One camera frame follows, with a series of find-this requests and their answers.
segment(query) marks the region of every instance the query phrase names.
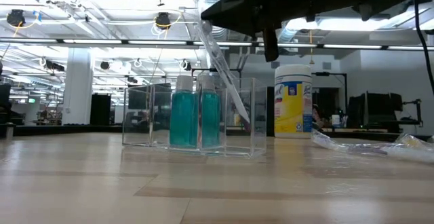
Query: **teal liquid bottle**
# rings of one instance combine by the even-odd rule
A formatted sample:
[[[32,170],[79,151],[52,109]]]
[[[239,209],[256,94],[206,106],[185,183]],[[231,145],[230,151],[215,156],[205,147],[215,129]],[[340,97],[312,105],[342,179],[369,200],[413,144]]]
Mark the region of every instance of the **teal liquid bottle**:
[[[193,78],[178,76],[172,95],[169,142],[171,147],[196,148],[197,95],[193,93]]]
[[[215,92],[212,77],[204,76],[200,81],[202,85],[202,147],[218,147],[220,146],[220,97]]]

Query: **white lid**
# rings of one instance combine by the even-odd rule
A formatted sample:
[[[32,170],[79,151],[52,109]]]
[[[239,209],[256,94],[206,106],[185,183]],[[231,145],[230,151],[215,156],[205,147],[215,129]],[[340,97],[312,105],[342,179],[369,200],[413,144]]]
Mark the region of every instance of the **white lid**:
[[[276,77],[281,75],[308,75],[312,76],[311,67],[304,64],[287,64],[276,69]]]
[[[179,75],[176,78],[176,90],[193,91],[193,77],[188,75]]]
[[[210,75],[200,75],[198,76],[197,81],[199,82],[199,86],[202,86],[202,89],[214,91],[216,88],[214,85],[214,79]]]

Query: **blue liquid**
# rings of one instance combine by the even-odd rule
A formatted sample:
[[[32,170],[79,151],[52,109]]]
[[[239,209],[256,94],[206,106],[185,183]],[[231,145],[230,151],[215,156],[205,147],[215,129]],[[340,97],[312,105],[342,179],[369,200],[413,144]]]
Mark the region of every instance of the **blue liquid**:
[[[202,147],[220,145],[220,98],[215,92],[202,95]]]
[[[177,91],[173,94],[169,141],[172,147],[196,148],[196,94],[188,91]]]

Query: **plastic bottle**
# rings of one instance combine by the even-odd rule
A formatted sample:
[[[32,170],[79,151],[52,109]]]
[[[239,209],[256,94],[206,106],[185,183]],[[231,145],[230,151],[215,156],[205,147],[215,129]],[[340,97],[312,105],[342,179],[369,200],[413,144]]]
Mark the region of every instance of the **plastic bottle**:
[[[170,113],[171,147],[196,148],[197,145],[197,96],[193,93],[193,78],[180,75],[172,96]]]
[[[201,139],[202,147],[220,146],[220,97],[215,91],[211,76],[199,77],[202,87],[201,99]]]
[[[275,136],[310,138],[312,131],[312,75],[303,64],[289,64],[275,73]]]

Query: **clear acrylic box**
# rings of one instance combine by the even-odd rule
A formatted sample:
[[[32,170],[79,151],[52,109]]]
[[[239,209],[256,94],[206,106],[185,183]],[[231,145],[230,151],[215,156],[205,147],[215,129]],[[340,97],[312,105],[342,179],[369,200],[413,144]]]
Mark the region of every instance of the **clear acrylic box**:
[[[254,157],[266,152],[267,87],[256,79],[236,79],[235,85],[250,115],[250,123],[239,118],[227,89],[215,79],[220,105],[218,143],[204,143],[201,118],[203,92],[194,91],[197,106],[197,141],[195,147],[170,144],[170,115],[175,90],[160,85],[128,88],[125,90],[123,144],[141,145],[163,151],[197,153],[215,156]]]

